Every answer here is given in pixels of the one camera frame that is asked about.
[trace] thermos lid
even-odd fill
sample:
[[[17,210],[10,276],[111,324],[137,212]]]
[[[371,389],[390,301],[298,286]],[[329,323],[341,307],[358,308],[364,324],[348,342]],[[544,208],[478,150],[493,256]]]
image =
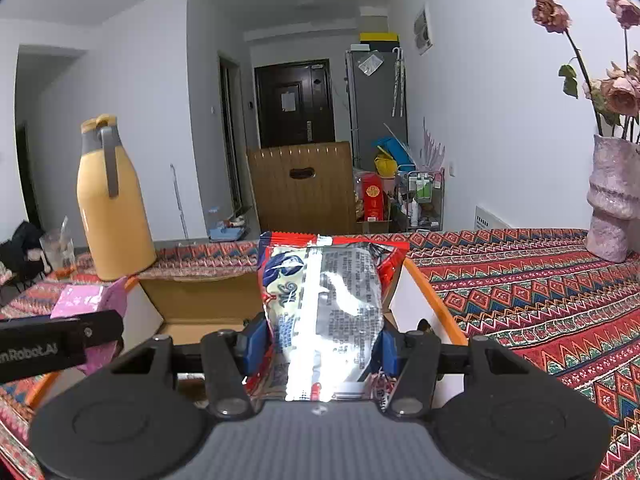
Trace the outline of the thermos lid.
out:
[[[101,128],[102,126],[115,126],[118,122],[118,118],[115,115],[102,114],[99,115],[96,120],[96,126]]]
[[[95,130],[95,119],[89,119],[84,123],[80,124],[80,132],[85,134],[90,132],[91,130]]]

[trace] white bottle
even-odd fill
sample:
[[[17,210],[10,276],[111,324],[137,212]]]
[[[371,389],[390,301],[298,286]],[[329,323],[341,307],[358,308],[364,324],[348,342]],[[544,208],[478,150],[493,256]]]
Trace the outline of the white bottle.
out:
[[[420,216],[420,206],[415,201],[415,197],[411,200],[411,227],[418,227],[418,217]]]

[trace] brown chair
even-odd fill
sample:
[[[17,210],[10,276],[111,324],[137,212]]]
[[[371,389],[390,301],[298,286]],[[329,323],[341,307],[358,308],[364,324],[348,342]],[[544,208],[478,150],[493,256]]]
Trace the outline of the brown chair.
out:
[[[356,210],[348,142],[248,153],[260,228],[321,235],[354,234]]]

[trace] bouquet of dried flowers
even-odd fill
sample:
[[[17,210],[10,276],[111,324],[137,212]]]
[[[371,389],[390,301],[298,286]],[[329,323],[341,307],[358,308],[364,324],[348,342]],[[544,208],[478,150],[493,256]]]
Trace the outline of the bouquet of dried flowers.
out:
[[[640,54],[638,51],[630,58],[626,32],[631,27],[640,25],[640,7],[630,0],[607,0],[607,6],[616,15],[625,33],[625,69],[614,62],[612,69],[607,69],[606,79],[591,79],[587,73],[580,50],[575,46],[569,34],[571,19],[556,0],[536,0],[533,8],[533,20],[548,32],[565,34],[575,52],[584,83],[582,88],[587,99],[593,104],[593,111],[598,125],[598,132],[602,135],[602,120],[612,126],[615,136],[616,127],[622,128],[622,139],[634,141],[634,127],[640,124]],[[571,61],[560,67],[558,75],[564,78],[564,93],[578,98],[578,83]],[[636,143],[640,143],[640,128]]]

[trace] yellow thermos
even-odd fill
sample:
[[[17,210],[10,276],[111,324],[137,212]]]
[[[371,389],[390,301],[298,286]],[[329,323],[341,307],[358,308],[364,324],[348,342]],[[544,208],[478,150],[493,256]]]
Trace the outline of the yellow thermos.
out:
[[[82,123],[78,205],[101,280],[146,269],[156,250],[146,221],[136,170],[122,147],[115,116]]]

